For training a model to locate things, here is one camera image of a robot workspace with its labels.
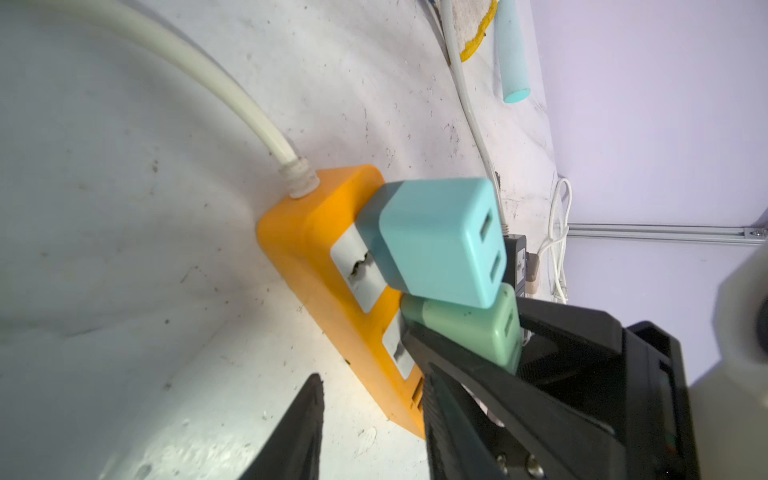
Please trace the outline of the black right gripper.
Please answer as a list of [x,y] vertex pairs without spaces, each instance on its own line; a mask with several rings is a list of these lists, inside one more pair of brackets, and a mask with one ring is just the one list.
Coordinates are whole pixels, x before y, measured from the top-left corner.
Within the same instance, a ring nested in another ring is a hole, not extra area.
[[677,339],[604,311],[528,298],[518,307],[531,338],[517,377],[422,325],[403,338],[425,379],[438,366],[495,394],[477,405],[506,479],[699,478]]

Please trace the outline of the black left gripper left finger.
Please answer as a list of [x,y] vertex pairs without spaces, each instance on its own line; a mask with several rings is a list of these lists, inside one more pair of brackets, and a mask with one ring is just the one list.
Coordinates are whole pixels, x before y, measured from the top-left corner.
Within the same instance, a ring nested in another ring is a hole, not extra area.
[[313,373],[240,479],[317,480],[323,419],[323,382]]

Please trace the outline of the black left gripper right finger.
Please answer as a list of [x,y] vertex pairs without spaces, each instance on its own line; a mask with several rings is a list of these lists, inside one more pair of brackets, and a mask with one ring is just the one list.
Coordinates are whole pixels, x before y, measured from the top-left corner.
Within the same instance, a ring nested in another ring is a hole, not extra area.
[[434,366],[425,379],[424,423],[428,467],[432,479],[506,479],[490,444],[494,427],[478,402],[497,403],[488,386],[459,380]]

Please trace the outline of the orange power strip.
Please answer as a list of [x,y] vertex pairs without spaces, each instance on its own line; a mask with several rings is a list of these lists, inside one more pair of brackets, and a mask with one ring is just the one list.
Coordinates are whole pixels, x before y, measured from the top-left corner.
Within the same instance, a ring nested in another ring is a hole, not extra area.
[[402,295],[355,226],[383,176],[372,165],[318,176],[315,191],[262,216],[258,243],[388,419],[423,438],[423,374],[400,342]]

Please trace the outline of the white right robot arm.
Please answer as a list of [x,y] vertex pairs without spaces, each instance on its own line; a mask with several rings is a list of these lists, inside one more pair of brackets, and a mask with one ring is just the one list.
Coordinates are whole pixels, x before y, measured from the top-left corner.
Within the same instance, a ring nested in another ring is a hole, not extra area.
[[720,361],[693,385],[679,342],[603,311],[519,302],[532,339],[508,373],[426,326],[404,344],[425,375],[434,479],[763,479],[767,252],[720,286]]

